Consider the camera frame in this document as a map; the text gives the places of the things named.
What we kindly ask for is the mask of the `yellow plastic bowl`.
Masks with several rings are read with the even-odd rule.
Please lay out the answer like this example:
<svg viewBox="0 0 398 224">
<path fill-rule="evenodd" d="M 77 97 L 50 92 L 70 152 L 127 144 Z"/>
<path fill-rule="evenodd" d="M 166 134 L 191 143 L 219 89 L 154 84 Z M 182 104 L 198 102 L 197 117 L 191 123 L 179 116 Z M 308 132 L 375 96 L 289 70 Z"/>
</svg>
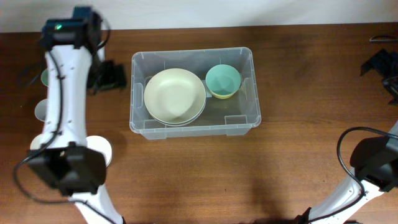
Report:
<svg viewBox="0 0 398 224">
<path fill-rule="evenodd" d="M 225 100 L 225 99 L 231 98 L 236 92 L 237 92 L 237 90 L 235 90 L 235 91 L 229 91 L 229 90 L 213 91 L 213 90 L 210 90 L 210 93 L 215 98 L 218 98 L 218 99 L 221 99 L 221 100 Z"/>
</svg>

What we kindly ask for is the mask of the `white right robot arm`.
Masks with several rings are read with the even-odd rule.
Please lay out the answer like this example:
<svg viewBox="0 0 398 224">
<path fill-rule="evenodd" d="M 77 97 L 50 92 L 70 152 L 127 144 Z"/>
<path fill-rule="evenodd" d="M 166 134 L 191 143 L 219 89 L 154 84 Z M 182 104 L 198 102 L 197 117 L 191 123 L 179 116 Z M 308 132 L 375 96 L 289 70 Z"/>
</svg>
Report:
<svg viewBox="0 0 398 224">
<path fill-rule="evenodd" d="M 341 143 L 353 131 L 367 131 L 377 137 L 361 140 L 347 168 L 341 156 Z M 369 127 L 345 130 L 336 145 L 338 161 L 347 176 L 322 203 L 308 208 L 295 223 L 348 223 L 348 219 L 372 199 L 397 187 L 397 125 L 387 133 Z"/>
</svg>

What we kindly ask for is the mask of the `green plastic bowl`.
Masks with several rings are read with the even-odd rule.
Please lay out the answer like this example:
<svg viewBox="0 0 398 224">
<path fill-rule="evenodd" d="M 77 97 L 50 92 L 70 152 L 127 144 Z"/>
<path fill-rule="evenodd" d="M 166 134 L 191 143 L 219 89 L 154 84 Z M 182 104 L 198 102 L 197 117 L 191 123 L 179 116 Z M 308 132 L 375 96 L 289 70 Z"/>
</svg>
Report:
<svg viewBox="0 0 398 224">
<path fill-rule="evenodd" d="M 239 90 L 241 86 L 241 75 L 232 66 L 220 64 L 212 67 L 205 77 L 209 90 Z"/>
</svg>

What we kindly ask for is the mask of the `grey plastic cup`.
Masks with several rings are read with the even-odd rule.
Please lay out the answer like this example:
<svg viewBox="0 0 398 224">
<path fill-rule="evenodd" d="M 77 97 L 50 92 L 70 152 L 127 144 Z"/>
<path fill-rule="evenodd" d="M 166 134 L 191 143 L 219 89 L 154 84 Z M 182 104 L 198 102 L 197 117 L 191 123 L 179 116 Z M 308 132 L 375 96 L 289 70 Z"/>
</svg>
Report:
<svg viewBox="0 0 398 224">
<path fill-rule="evenodd" d="M 34 110 L 35 117 L 39 121 L 45 121 L 47 114 L 47 99 L 41 100 L 35 107 Z"/>
</svg>

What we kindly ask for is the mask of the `green plastic cup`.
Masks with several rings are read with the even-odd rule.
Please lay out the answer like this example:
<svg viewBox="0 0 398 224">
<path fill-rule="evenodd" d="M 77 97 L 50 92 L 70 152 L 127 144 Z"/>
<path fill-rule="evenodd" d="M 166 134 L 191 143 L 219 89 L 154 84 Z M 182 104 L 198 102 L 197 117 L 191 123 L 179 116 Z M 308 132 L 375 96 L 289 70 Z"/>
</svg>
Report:
<svg viewBox="0 0 398 224">
<path fill-rule="evenodd" d="M 49 85 L 49 73 L 48 70 L 45 69 L 40 76 L 40 80 L 43 85 L 48 86 Z"/>
</svg>

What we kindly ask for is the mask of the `white plastic cup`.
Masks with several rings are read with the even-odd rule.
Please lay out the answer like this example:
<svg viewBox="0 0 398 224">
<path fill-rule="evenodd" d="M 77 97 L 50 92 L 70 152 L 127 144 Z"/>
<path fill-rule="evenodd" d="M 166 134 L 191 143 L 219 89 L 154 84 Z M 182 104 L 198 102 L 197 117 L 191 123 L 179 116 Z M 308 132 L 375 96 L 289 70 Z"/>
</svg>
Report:
<svg viewBox="0 0 398 224">
<path fill-rule="evenodd" d="M 30 150 L 31 151 L 40 149 L 40 147 L 41 147 L 41 143 L 40 143 L 41 139 L 42 139 L 42 134 L 39 134 L 32 140 L 32 142 L 30 144 Z"/>
</svg>

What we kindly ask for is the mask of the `white plastic bowl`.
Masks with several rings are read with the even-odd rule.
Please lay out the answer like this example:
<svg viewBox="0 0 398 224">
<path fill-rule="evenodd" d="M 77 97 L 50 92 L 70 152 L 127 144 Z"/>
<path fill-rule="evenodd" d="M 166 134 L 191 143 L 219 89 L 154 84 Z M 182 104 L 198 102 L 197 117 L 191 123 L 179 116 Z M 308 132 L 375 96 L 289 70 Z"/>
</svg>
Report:
<svg viewBox="0 0 398 224">
<path fill-rule="evenodd" d="M 113 149 L 111 143 L 102 136 L 88 136 L 87 147 L 102 153 L 105 158 L 106 167 L 108 167 L 113 158 Z"/>
</svg>

